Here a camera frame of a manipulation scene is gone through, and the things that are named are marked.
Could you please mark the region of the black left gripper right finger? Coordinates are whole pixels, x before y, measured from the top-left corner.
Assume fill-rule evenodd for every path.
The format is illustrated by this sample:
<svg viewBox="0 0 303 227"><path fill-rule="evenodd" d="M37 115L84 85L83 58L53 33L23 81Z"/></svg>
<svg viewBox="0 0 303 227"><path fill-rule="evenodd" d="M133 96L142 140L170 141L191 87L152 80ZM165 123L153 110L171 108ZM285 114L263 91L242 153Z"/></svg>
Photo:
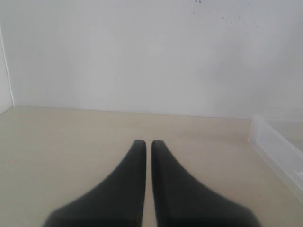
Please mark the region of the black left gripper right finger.
<svg viewBox="0 0 303 227"><path fill-rule="evenodd" d="M259 227L253 212L207 188L172 155L151 144L152 186L159 227Z"/></svg>

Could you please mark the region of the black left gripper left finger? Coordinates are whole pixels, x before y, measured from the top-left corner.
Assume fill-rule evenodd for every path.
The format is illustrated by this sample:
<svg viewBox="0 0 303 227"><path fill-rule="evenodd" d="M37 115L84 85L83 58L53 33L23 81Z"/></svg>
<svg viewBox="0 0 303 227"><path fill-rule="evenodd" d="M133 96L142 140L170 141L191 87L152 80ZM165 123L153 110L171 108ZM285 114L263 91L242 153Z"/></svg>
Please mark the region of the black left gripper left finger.
<svg viewBox="0 0 303 227"><path fill-rule="evenodd" d="M140 227L146 187L146 143L135 140L100 184L54 210L45 227Z"/></svg>

